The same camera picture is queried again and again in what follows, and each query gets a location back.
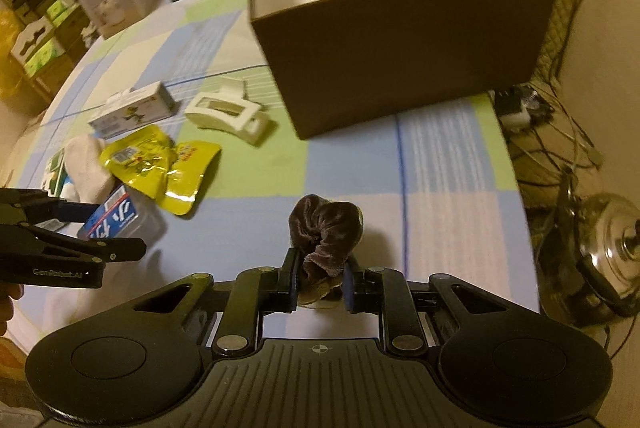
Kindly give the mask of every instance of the brown velvet scrunchie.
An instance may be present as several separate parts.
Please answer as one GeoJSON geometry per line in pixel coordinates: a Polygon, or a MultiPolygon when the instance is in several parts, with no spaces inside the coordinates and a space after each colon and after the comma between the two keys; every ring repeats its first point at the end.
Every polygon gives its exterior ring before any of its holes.
{"type": "Polygon", "coordinates": [[[362,214],[351,202],[302,197],[289,215],[293,247],[304,254],[302,290],[342,274],[347,257],[362,236],[362,214]]]}

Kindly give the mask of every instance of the white sock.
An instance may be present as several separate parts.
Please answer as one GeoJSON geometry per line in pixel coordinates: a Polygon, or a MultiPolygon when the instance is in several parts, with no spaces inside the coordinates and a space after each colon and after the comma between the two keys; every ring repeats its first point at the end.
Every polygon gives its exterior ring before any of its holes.
{"type": "Polygon", "coordinates": [[[65,145],[65,168],[80,202],[103,203],[113,189],[114,178],[100,163],[104,141],[93,135],[74,137],[65,145]]]}

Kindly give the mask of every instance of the yellow packet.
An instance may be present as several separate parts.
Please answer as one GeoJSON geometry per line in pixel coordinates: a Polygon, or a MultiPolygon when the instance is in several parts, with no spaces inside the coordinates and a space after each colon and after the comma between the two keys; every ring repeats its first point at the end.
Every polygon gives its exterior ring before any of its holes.
{"type": "Polygon", "coordinates": [[[154,199],[175,215],[193,206],[200,183],[220,145],[188,141],[171,146],[171,139],[150,124],[108,145],[100,162],[127,186],[154,199]]]}
{"type": "Polygon", "coordinates": [[[206,141],[176,145],[176,160],[167,173],[166,191],[158,198],[158,205],[174,215],[188,213],[196,201],[204,173],[219,151],[219,145],[206,141]]]}

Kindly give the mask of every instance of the checkered tablecloth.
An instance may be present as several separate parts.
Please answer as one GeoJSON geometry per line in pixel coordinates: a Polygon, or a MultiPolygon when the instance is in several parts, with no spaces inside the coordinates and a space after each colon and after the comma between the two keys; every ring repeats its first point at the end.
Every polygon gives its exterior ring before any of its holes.
{"type": "MultiPolygon", "coordinates": [[[[306,193],[362,209],[365,232],[355,251],[362,265],[398,268],[423,281],[452,273],[537,310],[526,219],[489,99],[446,102],[301,141],[251,31],[246,0],[167,4],[97,42],[47,111],[10,184],[37,187],[47,159],[68,138],[92,131],[87,121],[110,94],[161,80],[184,109],[199,91],[215,90],[223,75],[245,80],[249,99],[276,123],[273,133],[254,148],[199,130],[182,112],[160,122],[176,141],[222,146],[197,212],[190,220],[164,213],[164,237],[142,261],[109,265],[102,289],[28,287],[10,324],[25,349],[54,329],[192,272],[228,280],[246,268],[280,265],[289,247],[287,217],[306,193]]],[[[374,317],[348,317],[340,307],[265,321],[272,336],[376,332],[374,317]]]]}

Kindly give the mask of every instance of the blue label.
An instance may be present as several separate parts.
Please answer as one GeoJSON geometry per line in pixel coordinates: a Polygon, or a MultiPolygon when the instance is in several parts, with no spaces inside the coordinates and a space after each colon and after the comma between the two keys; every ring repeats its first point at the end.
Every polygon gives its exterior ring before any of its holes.
{"type": "Polygon", "coordinates": [[[99,207],[80,228],[80,238],[115,238],[137,217],[131,197],[120,186],[104,206],[99,207]]]}

